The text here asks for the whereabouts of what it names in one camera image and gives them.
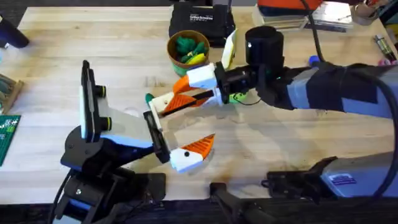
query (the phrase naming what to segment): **black case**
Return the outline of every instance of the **black case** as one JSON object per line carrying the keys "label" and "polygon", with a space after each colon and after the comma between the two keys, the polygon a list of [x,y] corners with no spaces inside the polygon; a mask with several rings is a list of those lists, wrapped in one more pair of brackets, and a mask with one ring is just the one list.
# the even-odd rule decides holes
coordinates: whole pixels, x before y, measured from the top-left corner
{"label": "black case", "polygon": [[224,47],[226,38],[235,30],[235,23],[228,6],[216,4],[205,8],[178,2],[174,4],[169,36],[181,30],[198,31],[209,40],[211,47]]}

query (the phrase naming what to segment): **green object in bowl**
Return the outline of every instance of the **green object in bowl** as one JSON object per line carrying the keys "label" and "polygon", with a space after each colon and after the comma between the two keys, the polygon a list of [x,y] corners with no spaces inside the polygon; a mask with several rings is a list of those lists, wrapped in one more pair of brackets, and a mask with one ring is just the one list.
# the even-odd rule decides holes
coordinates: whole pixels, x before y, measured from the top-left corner
{"label": "green object in bowl", "polygon": [[229,96],[230,103],[239,103],[237,100],[242,102],[242,101],[244,101],[244,99],[246,99],[246,94],[243,94],[243,93],[234,93]]}

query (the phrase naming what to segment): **wooden tabletop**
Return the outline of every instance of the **wooden tabletop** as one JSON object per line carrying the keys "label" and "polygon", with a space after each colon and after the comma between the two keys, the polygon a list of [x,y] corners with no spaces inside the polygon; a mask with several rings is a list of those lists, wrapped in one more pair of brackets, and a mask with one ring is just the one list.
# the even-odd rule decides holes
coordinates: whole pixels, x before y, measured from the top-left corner
{"label": "wooden tabletop", "polygon": [[[238,48],[234,66],[245,64],[244,33],[251,7],[234,7]],[[146,93],[167,93],[178,80],[167,57],[168,7],[32,7],[19,28],[25,49],[2,50],[0,73],[26,84],[11,113],[21,114],[6,160],[0,167],[0,203],[49,203],[68,169],[60,164],[68,133],[78,125],[82,61],[108,88],[111,107],[147,110]],[[381,22],[355,25],[349,33],[320,31],[326,60],[340,65],[375,65],[382,53],[372,36],[387,37]],[[309,30],[284,33],[286,66],[299,67],[315,54]],[[221,49],[210,50],[210,60]],[[255,93],[247,102],[256,101]],[[155,156],[128,164],[137,172],[165,172],[167,200],[208,197],[210,182],[228,183],[240,197],[266,197],[259,182],[269,170],[308,169],[328,156],[357,157],[392,150],[388,119],[315,110],[286,111],[254,106],[188,109],[162,120],[171,147],[216,133],[208,165],[178,174]]]}

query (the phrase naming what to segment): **cable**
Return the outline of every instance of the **cable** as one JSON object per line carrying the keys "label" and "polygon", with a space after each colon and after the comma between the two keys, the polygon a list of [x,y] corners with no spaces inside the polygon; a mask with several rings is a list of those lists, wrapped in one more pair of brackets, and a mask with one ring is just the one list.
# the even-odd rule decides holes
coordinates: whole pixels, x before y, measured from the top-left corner
{"label": "cable", "polygon": [[321,46],[319,44],[318,32],[317,32],[317,29],[315,27],[315,22],[314,22],[313,17],[312,17],[310,6],[308,6],[308,4],[307,4],[307,2],[305,0],[300,0],[300,1],[304,5],[304,8],[305,8],[305,10],[307,11],[307,14],[308,14],[308,18],[310,19],[312,35],[313,35],[313,39],[315,41],[315,48],[317,50],[318,58],[319,58],[319,60],[321,62],[326,62],[325,59],[323,58],[323,55],[322,55]]}
{"label": "cable", "polygon": [[62,190],[65,187],[65,184],[67,184],[67,181],[69,180],[70,176],[72,175],[72,170],[70,169],[68,174],[65,176],[60,188],[58,189],[57,194],[55,195],[54,201],[51,205],[50,208],[50,214],[49,214],[49,219],[47,220],[47,224],[52,224],[54,220],[54,213],[55,213],[55,207],[57,206],[57,203],[59,201],[59,198],[61,196]]}
{"label": "cable", "polygon": [[244,105],[244,106],[255,105],[255,104],[260,103],[260,101],[261,101],[261,98],[260,98],[260,99],[259,99],[257,102],[255,102],[255,103],[242,103],[242,101],[238,100],[238,98],[236,97],[237,94],[238,94],[238,93],[235,93],[235,94],[234,94],[234,96],[233,96],[234,100],[236,100],[238,103],[240,103],[240,104],[242,104],[242,105]]}
{"label": "cable", "polygon": [[385,84],[382,80],[380,80],[378,77],[372,76],[372,75],[365,75],[363,73],[353,73],[360,78],[365,78],[368,79],[369,81],[375,83],[383,93],[384,97],[387,100],[387,103],[390,107],[391,110],[391,118],[392,122],[394,125],[394,152],[392,153],[392,161],[390,164],[390,168],[382,182],[382,184],[377,188],[377,190],[373,193],[373,196],[366,200],[364,203],[359,204],[361,205],[367,205],[369,203],[372,203],[379,199],[383,193],[390,187],[392,182],[394,181],[397,171],[398,171],[398,103],[395,98],[394,92],[391,90],[391,88]]}

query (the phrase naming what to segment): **pen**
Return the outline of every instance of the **pen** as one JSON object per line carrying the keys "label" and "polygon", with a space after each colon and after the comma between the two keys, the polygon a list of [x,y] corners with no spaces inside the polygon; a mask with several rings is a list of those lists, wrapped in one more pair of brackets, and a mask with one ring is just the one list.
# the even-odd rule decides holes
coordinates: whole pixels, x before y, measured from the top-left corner
{"label": "pen", "polygon": [[388,45],[387,41],[382,35],[375,35],[374,36],[374,41],[377,43],[377,46],[379,46],[381,52],[384,54],[385,58],[388,60],[395,61],[397,60],[397,57],[394,55],[392,52],[390,46]]}

